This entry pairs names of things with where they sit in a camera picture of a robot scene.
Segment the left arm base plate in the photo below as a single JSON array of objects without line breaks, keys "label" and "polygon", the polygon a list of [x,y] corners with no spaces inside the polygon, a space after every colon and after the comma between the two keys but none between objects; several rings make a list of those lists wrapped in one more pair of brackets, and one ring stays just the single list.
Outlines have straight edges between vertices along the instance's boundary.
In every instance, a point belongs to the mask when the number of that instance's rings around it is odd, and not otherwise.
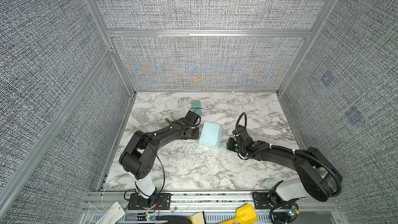
[{"label": "left arm base plate", "polygon": [[130,195],[127,209],[140,211],[169,210],[171,205],[171,196],[172,194],[169,193],[161,193],[145,199],[138,193],[133,193]]}]

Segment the light blue paper box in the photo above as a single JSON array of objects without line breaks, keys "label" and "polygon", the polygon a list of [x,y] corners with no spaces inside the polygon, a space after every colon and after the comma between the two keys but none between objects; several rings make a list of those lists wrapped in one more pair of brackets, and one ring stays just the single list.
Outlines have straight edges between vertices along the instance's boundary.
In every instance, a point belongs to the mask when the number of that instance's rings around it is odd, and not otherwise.
[{"label": "light blue paper box", "polygon": [[200,135],[199,145],[219,149],[223,128],[221,125],[206,121],[203,125],[203,130]]}]

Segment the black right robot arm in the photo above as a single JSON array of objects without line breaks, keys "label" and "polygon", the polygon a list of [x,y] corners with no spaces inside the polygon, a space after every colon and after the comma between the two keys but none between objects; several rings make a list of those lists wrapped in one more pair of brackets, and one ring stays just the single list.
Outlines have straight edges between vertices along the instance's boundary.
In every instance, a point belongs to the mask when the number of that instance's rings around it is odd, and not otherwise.
[{"label": "black right robot arm", "polygon": [[227,150],[236,152],[243,160],[272,162],[296,171],[298,178],[273,188],[276,198],[283,202],[306,197],[326,202],[342,192],[342,175],[314,147],[303,150],[254,141],[247,129],[239,125],[227,142]]}]

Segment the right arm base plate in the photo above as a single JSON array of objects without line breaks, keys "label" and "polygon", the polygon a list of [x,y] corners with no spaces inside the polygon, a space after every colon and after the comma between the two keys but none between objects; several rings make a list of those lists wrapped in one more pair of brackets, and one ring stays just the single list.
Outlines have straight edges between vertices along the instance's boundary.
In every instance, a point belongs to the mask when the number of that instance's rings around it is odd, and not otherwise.
[{"label": "right arm base plate", "polygon": [[284,201],[275,190],[252,193],[253,203],[255,209],[268,209],[281,204],[281,209],[290,209],[293,203],[288,203]]}]

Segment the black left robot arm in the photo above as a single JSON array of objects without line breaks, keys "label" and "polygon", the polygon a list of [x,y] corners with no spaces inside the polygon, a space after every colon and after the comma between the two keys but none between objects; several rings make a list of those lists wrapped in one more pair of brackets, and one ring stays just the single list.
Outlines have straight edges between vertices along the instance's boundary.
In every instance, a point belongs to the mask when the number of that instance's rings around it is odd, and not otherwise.
[{"label": "black left robot arm", "polygon": [[168,121],[169,125],[157,131],[136,131],[119,157],[119,164],[136,179],[136,192],[144,199],[158,194],[150,172],[158,150],[175,140],[197,140],[201,116],[196,108],[188,110],[185,117]]}]

